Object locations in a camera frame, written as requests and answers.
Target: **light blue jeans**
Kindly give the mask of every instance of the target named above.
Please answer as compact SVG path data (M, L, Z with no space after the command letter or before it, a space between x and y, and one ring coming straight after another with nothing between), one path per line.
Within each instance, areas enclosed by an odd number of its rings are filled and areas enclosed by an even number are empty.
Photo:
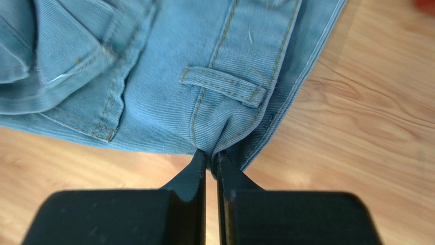
M3 0L0 126L245 169L345 0Z

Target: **jeans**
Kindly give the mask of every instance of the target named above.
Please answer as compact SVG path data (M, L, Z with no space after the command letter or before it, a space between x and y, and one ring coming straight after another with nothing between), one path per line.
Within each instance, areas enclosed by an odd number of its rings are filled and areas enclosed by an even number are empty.
M6 0L0 126L245 169L345 0Z

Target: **red object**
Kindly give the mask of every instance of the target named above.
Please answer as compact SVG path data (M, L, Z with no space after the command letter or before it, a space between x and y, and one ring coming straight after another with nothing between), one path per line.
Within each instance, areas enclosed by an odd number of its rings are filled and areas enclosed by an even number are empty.
M421 11L435 15L435 0L414 0L414 4Z

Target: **wood grain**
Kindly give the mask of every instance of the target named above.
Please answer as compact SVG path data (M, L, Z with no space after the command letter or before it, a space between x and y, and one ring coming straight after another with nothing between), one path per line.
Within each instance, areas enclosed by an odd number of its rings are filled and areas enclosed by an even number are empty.
M408 0L349 0L314 70L246 173L267 189L344 190L385 244L435 244L435 18ZM0 244L62 189L160 187L186 156L92 149L0 129ZM219 244L207 176L207 244Z

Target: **light brown wooden floor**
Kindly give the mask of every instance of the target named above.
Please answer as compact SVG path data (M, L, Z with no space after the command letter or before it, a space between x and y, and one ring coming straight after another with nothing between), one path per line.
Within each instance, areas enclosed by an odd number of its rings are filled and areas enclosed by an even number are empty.
M435 244L435 18L408 0L349 0L278 132L246 173L267 189L345 190L385 244ZM0 129L0 244L52 192L160 187L188 162ZM219 244L207 176L207 242Z

